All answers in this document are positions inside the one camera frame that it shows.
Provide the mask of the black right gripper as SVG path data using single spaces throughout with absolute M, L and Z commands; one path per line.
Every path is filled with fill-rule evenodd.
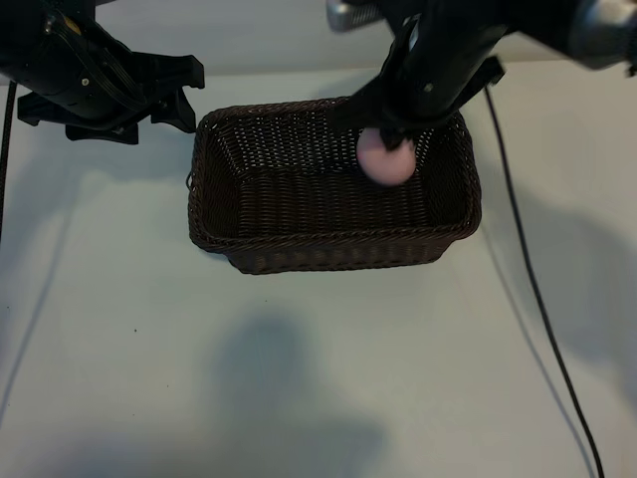
M 387 151 L 414 149 L 411 129 L 443 123 L 510 21 L 503 1 L 381 1 L 394 33 L 382 77 L 327 113 L 335 129 L 380 128 Z

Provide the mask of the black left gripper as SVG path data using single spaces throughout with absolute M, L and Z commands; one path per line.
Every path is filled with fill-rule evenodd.
M 176 90 L 153 104 L 137 72 L 139 57 L 97 23 L 99 5 L 2 2 L 1 73 L 29 91 L 18 101 L 19 120 L 61 124 L 70 140 L 136 144 L 147 118 L 194 133 L 196 114 L 181 87 L 203 90 L 203 65 L 192 55 L 149 55 L 156 88 Z

